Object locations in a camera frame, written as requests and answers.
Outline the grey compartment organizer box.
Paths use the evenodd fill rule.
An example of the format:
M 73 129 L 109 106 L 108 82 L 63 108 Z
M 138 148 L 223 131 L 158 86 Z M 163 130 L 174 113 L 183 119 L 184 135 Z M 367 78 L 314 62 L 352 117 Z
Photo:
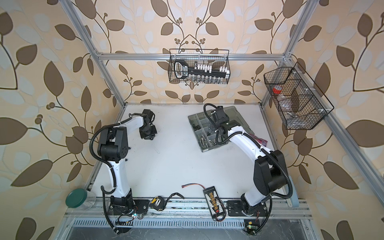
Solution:
M 221 147 L 222 145 L 218 145 L 217 142 L 225 141 L 232 127 L 241 126 L 249 135 L 254 134 L 236 107 L 219 108 L 219 113 L 215 111 L 213 108 L 188 116 L 201 152 Z

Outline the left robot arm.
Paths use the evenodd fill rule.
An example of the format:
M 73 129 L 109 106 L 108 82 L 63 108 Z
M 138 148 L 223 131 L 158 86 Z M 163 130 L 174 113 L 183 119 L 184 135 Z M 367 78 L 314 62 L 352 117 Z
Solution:
M 101 186 L 105 214 L 108 210 L 114 215 L 128 216 L 148 212 L 150 201 L 135 201 L 128 182 L 128 135 L 138 130 L 142 140 L 153 140 L 157 134 L 154 120 L 154 112 L 144 109 L 142 113 L 130 114 L 126 120 L 101 127 L 91 137 L 91 155 L 108 167 L 112 184 L 111 190 Z

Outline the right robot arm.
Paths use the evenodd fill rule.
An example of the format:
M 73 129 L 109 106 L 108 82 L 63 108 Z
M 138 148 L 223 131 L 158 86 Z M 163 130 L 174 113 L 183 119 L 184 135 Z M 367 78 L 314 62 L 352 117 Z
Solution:
M 290 199 L 293 196 L 294 186 L 281 151 L 270 150 L 259 143 L 237 121 L 230 120 L 224 107 L 208 103 L 203 110 L 215 130 L 216 144 L 232 142 L 254 163 L 254 184 L 240 200 L 244 215 L 255 214 L 258 207 L 273 197 Z

